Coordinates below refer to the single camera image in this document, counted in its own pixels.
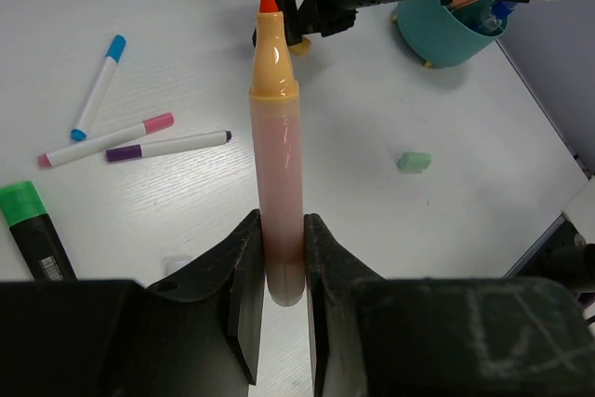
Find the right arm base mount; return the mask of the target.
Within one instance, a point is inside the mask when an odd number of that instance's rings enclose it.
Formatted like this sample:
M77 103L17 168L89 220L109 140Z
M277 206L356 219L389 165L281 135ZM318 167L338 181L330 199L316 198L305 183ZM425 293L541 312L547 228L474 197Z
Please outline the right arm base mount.
M594 244L560 216L505 276L544 277L558 282L586 309L594 303Z

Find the orange pink highlighter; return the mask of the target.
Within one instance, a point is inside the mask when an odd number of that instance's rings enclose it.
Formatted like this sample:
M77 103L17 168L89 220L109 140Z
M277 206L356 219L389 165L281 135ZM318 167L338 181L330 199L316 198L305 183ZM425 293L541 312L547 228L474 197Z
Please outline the orange pink highlighter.
M249 109L269 292L283 307L305 287L299 85L276 0L260 0Z

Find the green cap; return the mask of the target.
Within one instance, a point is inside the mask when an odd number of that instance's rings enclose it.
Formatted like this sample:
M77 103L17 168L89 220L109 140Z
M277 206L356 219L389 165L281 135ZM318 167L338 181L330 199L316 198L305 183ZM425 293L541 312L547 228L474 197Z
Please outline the green cap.
M396 165L400 172L418 174L426 170L432 161L428 152L405 152Z

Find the purple banded white marker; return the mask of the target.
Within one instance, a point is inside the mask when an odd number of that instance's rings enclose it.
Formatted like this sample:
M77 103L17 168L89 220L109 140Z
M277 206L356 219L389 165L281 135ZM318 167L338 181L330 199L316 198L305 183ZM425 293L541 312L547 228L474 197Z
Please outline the purple banded white marker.
M222 146L230 142L231 138L230 130L220 130L177 139L112 148L105 152L105 156L109 163L118 163Z

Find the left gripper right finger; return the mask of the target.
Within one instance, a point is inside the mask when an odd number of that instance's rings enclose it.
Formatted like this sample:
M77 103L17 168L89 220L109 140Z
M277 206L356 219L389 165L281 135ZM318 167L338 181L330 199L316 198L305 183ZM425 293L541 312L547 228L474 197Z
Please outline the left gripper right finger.
M304 218L317 396L590 396L594 338L546 278L386 279Z

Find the green highlighter clear body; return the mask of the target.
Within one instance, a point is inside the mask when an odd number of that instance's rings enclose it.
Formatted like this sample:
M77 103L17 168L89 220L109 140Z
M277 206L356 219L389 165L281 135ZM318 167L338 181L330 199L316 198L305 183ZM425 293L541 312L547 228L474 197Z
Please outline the green highlighter clear body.
M188 255L175 255L164 258L165 276L169 276L192 262L192 257Z

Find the pink capped white marker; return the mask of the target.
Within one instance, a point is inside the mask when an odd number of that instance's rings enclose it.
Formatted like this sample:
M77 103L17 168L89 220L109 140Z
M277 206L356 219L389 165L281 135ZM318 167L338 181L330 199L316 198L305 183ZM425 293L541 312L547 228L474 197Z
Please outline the pink capped white marker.
M172 113L164 113L137 124L126 126L94 138L76 142L71 146L41 154L37 164L41 168L54 168L106 151L118 145L140 139L145 135L171 127L175 123Z

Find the black rectangular eraser bar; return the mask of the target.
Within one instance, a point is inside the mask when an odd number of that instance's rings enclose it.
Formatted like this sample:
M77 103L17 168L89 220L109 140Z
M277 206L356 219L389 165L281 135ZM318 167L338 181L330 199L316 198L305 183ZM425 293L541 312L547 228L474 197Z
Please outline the black rectangular eraser bar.
M34 280L76 280L52 219L31 181L3 187L1 211Z

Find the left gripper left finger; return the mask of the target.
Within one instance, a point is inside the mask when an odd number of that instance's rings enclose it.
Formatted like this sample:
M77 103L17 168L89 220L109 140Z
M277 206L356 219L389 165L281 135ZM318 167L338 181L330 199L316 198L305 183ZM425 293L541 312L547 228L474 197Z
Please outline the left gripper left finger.
M260 215L144 287L131 280L4 282L5 396L245 396L264 292Z

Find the blue marker in container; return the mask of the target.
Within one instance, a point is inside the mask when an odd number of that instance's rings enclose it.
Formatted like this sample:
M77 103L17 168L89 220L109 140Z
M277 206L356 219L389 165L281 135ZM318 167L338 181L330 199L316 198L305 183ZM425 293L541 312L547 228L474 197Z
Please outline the blue marker in container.
M495 33L517 5L517 2L494 1L480 13L476 23L478 31L486 35Z

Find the teal round divided container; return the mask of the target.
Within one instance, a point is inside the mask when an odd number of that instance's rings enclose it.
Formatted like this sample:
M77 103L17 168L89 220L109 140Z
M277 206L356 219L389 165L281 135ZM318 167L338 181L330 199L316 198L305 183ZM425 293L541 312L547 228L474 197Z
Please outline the teal round divided container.
M411 0L397 5L392 20L410 49L427 68L456 67L484 50L507 30L510 14L493 34L477 29L480 13L494 0L446 7L439 0Z

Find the blue capped white marker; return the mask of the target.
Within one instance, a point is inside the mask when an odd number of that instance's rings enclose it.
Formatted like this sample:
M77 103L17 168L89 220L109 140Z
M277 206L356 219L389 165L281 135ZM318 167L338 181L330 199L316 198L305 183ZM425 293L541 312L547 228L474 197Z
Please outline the blue capped white marker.
M86 94L82 109L70 132L71 140L78 142L87 138L125 48L126 39L117 34L112 39L97 76Z

